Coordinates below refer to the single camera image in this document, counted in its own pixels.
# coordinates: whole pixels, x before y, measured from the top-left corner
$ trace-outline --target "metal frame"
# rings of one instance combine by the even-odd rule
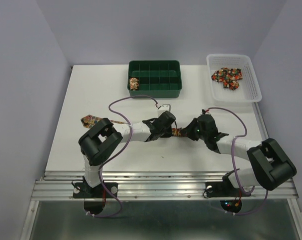
[[[267,139],[267,130],[261,116],[259,106],[253,103],[254,114],[260,129],[262,139]],[[22,240],[29,240],[35,221],[39,201],[83,201],[73,198],[71,181],[81,180],[83,171],[46,171],[40,181],[36,181],[21,235]],[[210,181],[218,181],[226,172],[103,172],[104,180],[117,182],[118,197],[123,201],[177,201],[205,200],[203,190]],[[247,199],[263,199],[265,190],[256,187],[251,197]],[[274,191],[269,192],[268,198],[287,199],[299,238],[302,240],[302,213],[296,199],[298,194],[293,180],[288,180]]]

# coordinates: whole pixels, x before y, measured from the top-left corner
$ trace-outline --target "white plastic basket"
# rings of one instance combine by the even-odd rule
[[[212,97],[223,103],[253,103],[261,101],[262,95],[253,69],[251,59],[237,54],[210,54],[206,57]],[[211,76],[220,68],[238,68],[242,71],[243,79],[239,80],[239,88],[230,90],[223,88],[220,82],[212,81]]]

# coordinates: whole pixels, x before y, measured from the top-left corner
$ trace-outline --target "white table surface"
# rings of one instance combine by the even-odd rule
[[[127,90],[128,65],[74,66],[59,123],[55,133],[46,171],[82,171],[84,160],[78,139],[88,130],[80,119],[88,114],[123,121],[109,112],[109,103],[129,96]],[[183,88],[178,98],[158,99],[159,104],[171,104],[179,127],[186,127],[202,109],[216,106],[210,93],[207,66],[181,66]],[[247,139],[262,140],[251,104],[229,107],[245,122]],[[157,117],[157,108],[150,99],[129,99],[114,105],[131,122]],[[212,110],[220,132],[242,134],[241,123],[227,112]],[[236,159],[238,168],[250,167],[243,159]],[[230,155],[210,151],[203,141],[186,137],[161,138],[152,142],[132,142],[117,158],[105,165],[105,171],[122,172],[199,172],[232,170]]]

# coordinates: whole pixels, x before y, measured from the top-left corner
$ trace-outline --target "green tray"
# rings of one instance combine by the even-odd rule
[[[139,89],[131,91],[129,79],[140,81]],[[177,98],[182,89],[181,69],[179,61],[131,61],[127,89],[130,96],[149,95],[158,98]]]

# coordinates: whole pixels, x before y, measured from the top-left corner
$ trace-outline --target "gray wall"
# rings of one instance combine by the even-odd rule
[[[269,135],[297,167],[302,208],[302,0],[288,0],[253,60]]]
[[[285,0],[37,0],[71,64],[253,57]]]
[[[19,239],[69,64],[34,0],[0,0],[0,240]]]

